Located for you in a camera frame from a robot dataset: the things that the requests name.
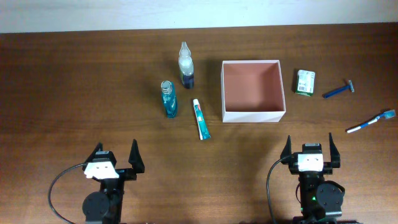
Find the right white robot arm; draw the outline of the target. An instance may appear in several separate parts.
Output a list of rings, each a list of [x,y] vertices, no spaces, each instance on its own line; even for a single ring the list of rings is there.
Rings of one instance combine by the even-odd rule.
[[[325,162],[320,143],[303,144],[300,152],[293,153],[291,138],[287,138],[280,158],[292,175],[298,175],[302,214],[293,217],[293,223],[336,223],[336,219],[342,216],[345,188],[324,178],[341,165],[332,135],[329,135],[329,144],[331,161]]]

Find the blue white toothbrush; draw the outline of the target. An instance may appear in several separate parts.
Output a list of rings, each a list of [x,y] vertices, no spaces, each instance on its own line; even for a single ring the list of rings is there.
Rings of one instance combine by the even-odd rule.
[[[384,112],[382,112],[382,113],[380,113],[378,115],[375,115],[375,117],[371,118],[370,120],[368,120],[368,121],[366,121],[364,123],[361,123],[361,124],[359,124],[357,126],[354,126],[352,128],[347,129],[346,133],[353,133],[355,131],[358,131],[358,130],[363,129],[363,128],[371,125],[371,124],[374,124],[374,123],[378,122],[380,119],[391,119],[391,118],[393,118],[395,116],[396,116],[396,111],[395,110],[384,111]]]

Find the teal toothpaste tube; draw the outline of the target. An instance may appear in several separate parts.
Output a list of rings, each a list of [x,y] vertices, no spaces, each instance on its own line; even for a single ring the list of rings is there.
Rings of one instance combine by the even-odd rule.
[[[197,120],[198,132],[199,132],[200,139],[201,140],[210,139],[211,135],[207,128],[207,125],[206,125],[206,122],[204,119],[204,115],[202,113],[198,99],[193,99],[193,109],[195,111],[195,116],[196,116],[196,120]]]

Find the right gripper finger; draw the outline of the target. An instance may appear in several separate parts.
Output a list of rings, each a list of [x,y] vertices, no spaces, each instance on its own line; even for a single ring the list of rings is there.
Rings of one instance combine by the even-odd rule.
[[[290,135],[288,135],[286,144],[280,154],[280,162],[282,164],[289,164],[291,157],[292,157],[292,143],[291,143],[291,137]]]
[[[329,144],[330,144],[331,167],[332,168],[340,168],[340,166],[341,166],[340,153],[337,150],[337,147],[335,146],[332,133],[329,133]]]

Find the clear blue sanitizer bottle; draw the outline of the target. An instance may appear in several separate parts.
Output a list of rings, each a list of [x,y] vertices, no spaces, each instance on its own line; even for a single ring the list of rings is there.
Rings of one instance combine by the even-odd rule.
[[[192,89],[194,87],[194,66],[191,51],[186,42],[182,42],[179,52],[178,65],[180,69],[180,79],[182,85],[186,89]]]

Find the teal mouthwash bottle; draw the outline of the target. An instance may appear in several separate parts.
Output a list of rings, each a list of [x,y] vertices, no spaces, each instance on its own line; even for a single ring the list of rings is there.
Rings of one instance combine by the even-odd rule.
[[[177,115],[178,103],[174,84],[165,80],[161,83],[162,102],[165,113],[168,118],[174,118]]]

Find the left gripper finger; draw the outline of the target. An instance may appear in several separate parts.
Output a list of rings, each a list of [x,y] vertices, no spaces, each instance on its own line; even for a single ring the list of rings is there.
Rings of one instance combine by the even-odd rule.
[[[96,155],[96,153],[101,152],[102,150],[103,150],[103,144],[99,142],[96,145],[96,147],[94,148],[93,152],[85,160],[85,164],[88,164],[90,162],[94,162],[95,160],[98,160],[98,156]]]
[[[142,174],[145,172],[145,165],[139,153],[139,147],[136,139],[134,139],[132,142],[128,163],[130,163],[135,173]]]

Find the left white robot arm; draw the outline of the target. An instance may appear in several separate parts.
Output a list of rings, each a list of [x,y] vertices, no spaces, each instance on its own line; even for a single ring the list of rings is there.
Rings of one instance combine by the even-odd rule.
[[[145,165],[139,153],[137,140],[132,142],[128,157],[130,168],[115,168],[117,160],[111,151],[105,151],[98,143],[88,156],[82,168],[86,178],[100,183],[96,192],[83,201],[82,211],[86,223],[120,223],[123,207],[124,183],[137,179],[145,172]]]

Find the green white soap box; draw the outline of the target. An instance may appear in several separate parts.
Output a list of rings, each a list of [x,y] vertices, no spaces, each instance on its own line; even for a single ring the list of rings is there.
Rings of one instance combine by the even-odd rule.
[[[312,96],[315,85],[315,72],[308,70],[298,70],[296,94]]]

